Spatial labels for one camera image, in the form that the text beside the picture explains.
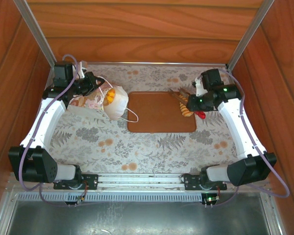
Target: wooden wall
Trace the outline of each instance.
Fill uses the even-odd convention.
[[[59,60],[228,63],[262,0],[28,0]]]
[[[246,92],[246,111],[276,169],[291,190],[277,199],[288,234],[294,234],[294,0],[275,0],[233,74]],[[273,189],[284,193],[271,175]]]
[[[18,146],[39,108],[50,66],[14,2],[0,0],[0,199]]]

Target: brown placemat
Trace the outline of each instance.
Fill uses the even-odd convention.
[[[138,122],[128,122],[130,132],[172,133],[194,132],[195,116],[184,117],[179,101],[168,92],[131,92],[128,94],[128,108],[134,111]],[[128,112],[129,120],[136,117]]]

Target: wire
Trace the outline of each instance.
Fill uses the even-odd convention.
[[[237,186],[234,194],[229,199],[227,199],[225,202],[221,202],[219,204],[214,204],[213,207],[219,207],[219,206],[222,206],[222,205],[224,205],[226,203],[229,203],[229,202],[233,201],[233,199],[235,198],[235,196],[238,194],[239,188],[240,187]]]
[[[219,198],[221,198],[221,192],[220,192],[220,187],[219,186],[217,186],[217,190],[218,190],[218,196],[219,196]]]
[[[88,185],[87,185],[87,182],[86,181],[84,181],[81,185],[83,185],[83,184],[85,184],[85,189],[84,189],[84,191],[82,192],[82,194],[81,194],[81,197],[83,197],[84,196],[84,198],[86,197],[86,193],[87,193],[87,189],[88,189]],[[49,204],[49,205],[52,205],[52,206],[54,206],[54,207],[64,207],[64,208],[69,208],[69,207],[71,207],[70,205],[59,205],[59,204],[55,204],[55,203],[52,203],[52,202],[49,202],[49,201],[47,201],[45,198],[44,198],[44,196],[43,196],[43,184],[39,184],[39,196],[40,196],[40,198],[41,198],[41,200],[44,202],[44,203],[47,203],[47,204]],[[80,205],[82,205],[82,204],[75,204],[73,207],[77,207],[77,206],[80,206]]]
[[[265,190],[264,188],[261,188],[261,187],[258,187],[258,186],[255,186],[255,185],[252,185],[252,184],[247,184],[248,186],[252,187],[252,188],[256,188],[258,190],[260,190],[261,192],[265,192],[269,195],[272,195],[272,196],[275,196],[275,197],[280,197],[280,198],[287,198],[289,195],[290,195],[290,190],[289,190],[289,187],[286,185],[286,183],[283,181],[283,179],[281,178],[281,176],[278,174],[278,172],[276,172],[276,170],[271,166],[271,164],[268,162],[268,160],[266,159],[266,157],[264,156],[264,154],[260,151],[260,149],[258,148],[252,134],[250,133],[250,130],[246,124],[246,121],[245,121],[245,118],[244,118],[244,114],[243,114],[243,108],[244,108],[244,101],[245,101],[245,93],[243,91],[243,88],[242,86],[240,85],[240,83],[238,82],[238,80],[232,75],[230,74],[229,72],[223,70],[223,69],[218,69],[219,71],[221,72],[224,72],[226,73],[227,75],[229,75],[234,81],[235,83],[239,86],[241,92],[243,93],[242,95],[242,100],[241,100],[241,105],[240,105],[240,116],[241,116],[241,119],[242,119],[242,122],[243,122],[243,125],[245,127],[245,130],[253,144],[253,147],[257,150],[258,154],[260,155],[260,157],[263,159],[263,161],[265,162],[265,164],[269,167],[269,169],[273,172],[273,174],[276,176],[276,178],[280,181],[280,183],[283,185],[286,193],[284,195],[281,195],[281,194],[277,194],[277,193],[273,193],[273,192],[269,192],[267,190]]]
[[[25,191],[33,191],[34,189],[36,189],[37,187],[39,187],[41,185],[41,183],[38,183],[36,186],[32,187],[32,188],[27,188],[24,184],[24,181],[23,181],[23,165],[24,165],[24,160],[25,160],[25,157],[26,157],[26,154],[29,150],[29,147],[31,146],[31,144],[33,143],[33,141],[35,140],[35,137],[36,137],[36,134],[38,132],[38,129],[39,129],[39,126],[43,120],[43,117],[45,115],[45,113],[47,112],[47,110],[50,108],[50,106],[58,100],[58,98],[60,98],[62,95],[65,94],[65,92],[68,91],[68,89],[73,85],[76,77],[77,77],[77,72],[78,72],[78,63],[77,63],[77,60],[74,58],[74,56],[70,55],[70,54],[66,54],[63,56],[62,60],[64,60],[66,57],[71,57],[75,64],[76,64],[76,70],[75,70],[75,73],[74,73],[74,76],[73,76],[73,79],[72,81],[70,82],[70,84],[66,87],[66,89],[63,90],[63,92],[61,92],[56,98],[54,98],[47,106],[46,108],[43,110],[43,112],[41,113],[38,121],[37,121],[37,124],[36,124],[36,127],[34,129],[34,132],[33,132],[33,135],[32,135],[32,138],[29,140],[23,154],[22,154],[22,157],[21,157],[21,160],[20,160],[20,166],[19,166],[19,181],[20,181],[20,184],[22,186],[22,188],[25,190]]]
[[[81,183],[77,188],[73,188],[73,187],[71,187],[71,186],[68,186],[68,187],[69,187],[69,189],[78,190],[78,189],[80,189],[80,187],[82,187],[82,186],[83,186],[83,183]]]
[[[180,176],[180,181],[181,181],[182,183],[185,183],[185,181],[183,181],[182,179],[183,179],[184,176],[186,176],[186,175],[189,175],[189,174],[185,173],[185,174],[183,174],[183,175]]]

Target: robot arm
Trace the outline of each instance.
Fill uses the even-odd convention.
[[[95,77],[92,72],[85,72],[80,66],[78,76],[80,79],[74,81],[73,85],[58,100],[54,101],[44,114],[33,142],[29,146],[22,168],[22,179],[28,182],[52,183],[54,181],[65,181],[72,186],[80,184],[81,170],[79,166],[72,164],[57,164],[49,154],[49,145],[56,124],[66,110],[74,95],[88,95],[104,83],[102,78]],[[62,93],[73,79],[75,67],[68,62],[56,63],[54,67],[54,86],[46,88],[43,94],[40,110],[37,118],[20,146],[11,147],[8,153],[15,177],[19,180],[19,167],[21,157],[31,139],[38,120],[45,108]]]
[[[240,114],[242,97],[238,88],[235,85],[224,85],[218,69],[203,72],[201,80],[202,85],[199,79],[195,80],[193,85],[196,87],[196,95],[190,95],[187,107],[190,111],[212,111],[216,108],[230,130],[238,158],[237,162],[230,165],[221,164],[204,167],[200,173],[201,185],[211,186],[214,182],[222,181],[239,186],[266,179],[270,169],[254,148],[243,125]],[[266,152],[245,115],[244,109],[243,115],[256,146],[269,163],[274,166],[276,163],[275,155]]]

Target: patterned fabric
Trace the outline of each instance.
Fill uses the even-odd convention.
[[[120,84],[126,92],[167,91],[183,87],[194,93],[192,82],[207,67],[91,65],[88,70]],[[228,77],[221,75],[228,83]],[[78,164],[92,173],[196,173],[201,167],[236,161],[236,149],[218,112],[196,117],[193,133],[130,133],[125,120],[110,121],[66,111],[50,143],[59,163]]]
[[[105,82],[100,86],[100,89],[95,90],[88,96],[76,96],[75,98],[70,100],[70,105],[81,108],[103,110],[104,96],[111,89],[111,86]]]

